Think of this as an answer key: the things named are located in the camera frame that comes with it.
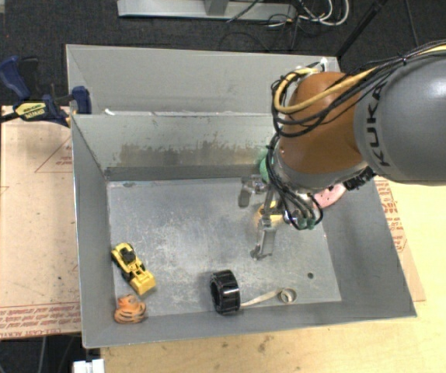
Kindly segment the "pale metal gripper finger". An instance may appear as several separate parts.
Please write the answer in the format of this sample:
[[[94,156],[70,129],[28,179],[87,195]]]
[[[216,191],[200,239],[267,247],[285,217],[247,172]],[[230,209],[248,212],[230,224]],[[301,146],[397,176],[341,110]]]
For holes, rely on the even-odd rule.
[[[253,194],[261,194],[267,190],[267,184],[260,174],[252,174],[241,178],[241,190],[238,197],[239,207],[248,207]]]
[[[277,229],[269,218],[260,219],[258,223],[257,241],[250,252],[250,256],[254,260],[262,260],[273,255],[276,233]]]

